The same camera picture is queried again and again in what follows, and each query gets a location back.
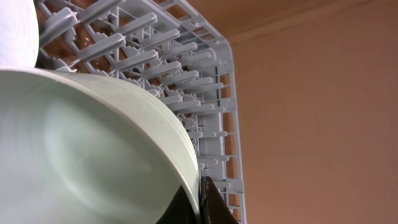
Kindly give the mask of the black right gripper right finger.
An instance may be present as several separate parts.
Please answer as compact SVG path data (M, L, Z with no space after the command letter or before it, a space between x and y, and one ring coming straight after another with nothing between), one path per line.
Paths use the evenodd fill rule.
M200 216L202 224L238 224L211 177L201 177Z

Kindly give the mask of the blue bowl with rice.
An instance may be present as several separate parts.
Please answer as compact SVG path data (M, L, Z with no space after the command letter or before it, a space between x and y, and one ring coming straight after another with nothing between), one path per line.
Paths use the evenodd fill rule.
M1 65L34 67L39 27L33 0L1 0Z

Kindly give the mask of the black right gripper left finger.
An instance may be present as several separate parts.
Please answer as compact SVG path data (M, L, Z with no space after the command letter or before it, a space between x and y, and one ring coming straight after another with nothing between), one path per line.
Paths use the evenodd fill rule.
M156 224L197 224L192 205L180 186L164 214Z

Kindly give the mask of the grey dishwasher rack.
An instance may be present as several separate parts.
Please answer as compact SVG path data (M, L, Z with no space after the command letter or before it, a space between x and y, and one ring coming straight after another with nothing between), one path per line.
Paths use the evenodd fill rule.
M179 0L38 0L37 66L133 83L166 104L238 223L246 222L229 42Z

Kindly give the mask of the mint green bowl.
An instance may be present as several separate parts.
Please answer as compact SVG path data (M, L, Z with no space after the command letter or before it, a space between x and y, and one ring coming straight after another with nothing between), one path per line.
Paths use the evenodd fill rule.
M156 223L198 162L178 118L130 82L1 69L2 223Z

